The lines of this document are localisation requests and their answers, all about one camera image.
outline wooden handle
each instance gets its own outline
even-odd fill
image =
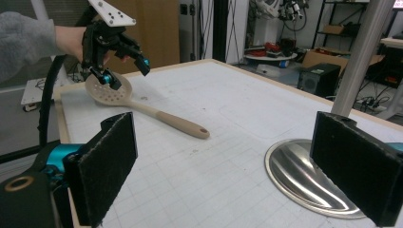
[[[210,136],[210,132],[208,132],[204,127],[166,112],[157,112],[156,118],[157,120],[196,138],[207,139]]]
[[[178,130],[180,130],[188,135],[194,136],[196,138],[207,139],[210,136],[210,132],[208,132],[208,130],[206,130],[204,127],[202,127],[198,124],[189,122],[180,117],[160,111],[154,107],[147,106],[147,105],[140,104],[140,103],[135,103],[135,102],[128,102],[127,105],[135,108],[136,110],[142,112],[145,115],[153,117],[165,124],[175,127]]]

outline floor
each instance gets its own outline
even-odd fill
[[[272,70],[271,75],[275,75],[275,77],[256,72],[257,65],[242,65],[238,67],[252,71],[263,77],[279,81],[288,86],[296,87],[300,65],[297,63],[291,63],[287,68],[269,67],[269,69]],[[376,90],[380,91],[382,89],[382,86],[378,86],[377,88],[372,85],[366,86],[360,92],[359,96],[374,96]],[[11,152],[21,151],[39,144],[39,131],[37,130],[39,108],[30,112],[25,112],[21,106],[23,94],[24,89],[22,87],[7,92],[0,91],[0,161],[4,155],[9,155]],[[393,96],[393,89],[388,90],[385,94]],[[360,107],[361,104],[355,106],[356,109],[359,109]],[[375,115],[377,111],[367,109],[367,113]],[[393,116],[389,121],[403,125],[403,116]],[[48,141],[51,142],[58,139],[59,133],[56,122],[56,113],[54,107],[52,107],[49,115]],[[32,155],[16,161],[0,163],[0,182],[8,177],[20,174],[31,165],[34,158],[35,156]]]
[[[0,93],[0,158],[12,152],[25,150],[39,145],[39,108],[25,112],[21,105],[23,88]],[[48,124],[48,141],[59,139],[54,107],[50,109]],[[35,156],[25,157],[16,161],[0,163],[0,182],[26,170]]]

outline white table surface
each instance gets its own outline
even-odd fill
[[[126,76],[133,99],[200,124],[211,136],[196,139],[134,111],[139,158],[104,227],[375,227],[368,218],[305,209],[267,175],[270,146],[312,139],[317,111],[330,111],[331,102],[212,60]],[[102,120],[132,111],[96,104],[84,85],[60,88],[55,103],[62,143],[86,143]],[[350,118],[385,143],[403,142],[402,126],[357,111]],[[398,222],[402,227],[402,217]]]

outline slotted spatula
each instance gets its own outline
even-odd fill
[[[130,82],[122,75],[115,73],[122,86],[114,90],[108,84],[101,85],[94,75],[86,79],[86,92],[97,102],[104,105],[129,106],[143,114],[153,117],[165,124],[181,130],[182,132],[200,139],[207,139],[210,132],[204,127],[188,120],[168,114],[154,107],[132,101],[132,87]]]

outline metal pole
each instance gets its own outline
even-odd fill
[[[382,28],[392,13],[394,0],[370,1],[365,21],[355,39],[355,46],[337,92],[332,113],[348,117],[359,87],[379,43]]]

